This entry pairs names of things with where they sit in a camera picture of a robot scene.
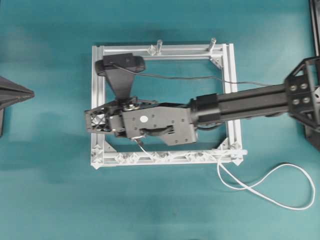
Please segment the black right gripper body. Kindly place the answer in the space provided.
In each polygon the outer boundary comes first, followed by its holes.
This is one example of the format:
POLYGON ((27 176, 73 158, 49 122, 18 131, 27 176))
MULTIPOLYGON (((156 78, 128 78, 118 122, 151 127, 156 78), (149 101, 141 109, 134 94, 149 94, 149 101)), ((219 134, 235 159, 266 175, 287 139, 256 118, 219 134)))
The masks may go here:
POLYGON ((155 100, 139 99, 137 96, 125 100, 115 99, 84 112, 85 127, 89 133, 114 135, 125 138, 127 136, 123 113, 139 110, 143 107, 156 105, 155 100))

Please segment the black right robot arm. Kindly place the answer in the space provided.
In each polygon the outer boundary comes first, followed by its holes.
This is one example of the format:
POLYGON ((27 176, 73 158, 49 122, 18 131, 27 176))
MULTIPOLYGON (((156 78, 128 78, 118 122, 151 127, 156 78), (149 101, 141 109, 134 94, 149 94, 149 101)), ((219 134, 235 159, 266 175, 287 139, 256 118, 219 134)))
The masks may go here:
POLYGON ((95 71, 106 79, 115 100, 85 111, 88 132, 134 141, 158 137, 175 146, 195 143, 198 130, 211 131, 228 121, 283 113, 315 132, 320 130, 320 96, 313 80, 320 74, 317 56, 303 59, 282 84, 202 95, 187 104, 131 96, 135 76, 143 76, 144 70, 143 57, 132 53, 106 55, 96 61, 95 71))

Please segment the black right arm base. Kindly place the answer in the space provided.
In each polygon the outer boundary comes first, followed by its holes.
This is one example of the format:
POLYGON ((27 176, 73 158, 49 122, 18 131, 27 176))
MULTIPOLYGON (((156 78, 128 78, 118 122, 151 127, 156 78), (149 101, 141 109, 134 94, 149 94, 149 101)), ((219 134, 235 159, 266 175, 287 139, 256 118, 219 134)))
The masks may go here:
POLYGON ((308 126, 304 126, 306 140, 318 151, 320 150, 320 133, 308 126))

